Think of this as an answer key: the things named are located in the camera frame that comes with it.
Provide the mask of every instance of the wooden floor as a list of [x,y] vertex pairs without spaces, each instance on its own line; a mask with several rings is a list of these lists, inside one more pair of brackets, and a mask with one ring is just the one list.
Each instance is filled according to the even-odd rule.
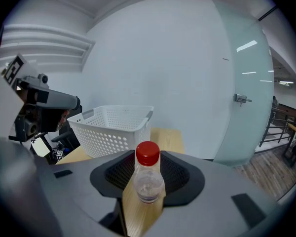
[[248,164],[235,169],[279,200],[296,183],[296,163],[290,168],[283,162],[284,149],[256,154]]

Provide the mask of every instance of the white plastic basket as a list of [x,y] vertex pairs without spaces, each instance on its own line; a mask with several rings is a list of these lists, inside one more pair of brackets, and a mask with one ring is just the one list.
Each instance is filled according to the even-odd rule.
[[149,141],[152,113],[152,106],[100,106],[68,122],[87,155],[96,158]]

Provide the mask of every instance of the red bottle cap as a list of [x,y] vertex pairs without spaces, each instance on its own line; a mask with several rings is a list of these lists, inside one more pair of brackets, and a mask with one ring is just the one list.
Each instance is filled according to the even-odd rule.
[[136,157],[138,162],[143,166],[153,166],[159,160],[160,149],[152,141],[144,141],[136,148]]

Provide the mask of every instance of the person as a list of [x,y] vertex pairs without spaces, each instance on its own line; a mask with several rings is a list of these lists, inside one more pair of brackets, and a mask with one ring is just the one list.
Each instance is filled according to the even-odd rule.
[[275,96],[273,96],[273,103],[272,103],[272,107],[278,108],[278,101],[276,99]]

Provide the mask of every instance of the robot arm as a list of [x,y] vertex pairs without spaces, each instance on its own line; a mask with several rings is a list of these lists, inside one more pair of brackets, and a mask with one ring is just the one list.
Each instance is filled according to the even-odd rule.
[[15,119],[16,136],[9,139],[26,142],[40,132],[61,128],[66,110],[77,110],[78,97],[50,90],[48,76],[38,72],[18,54],[9,64],[3,78],[14,91],[26,91],[25,104]]

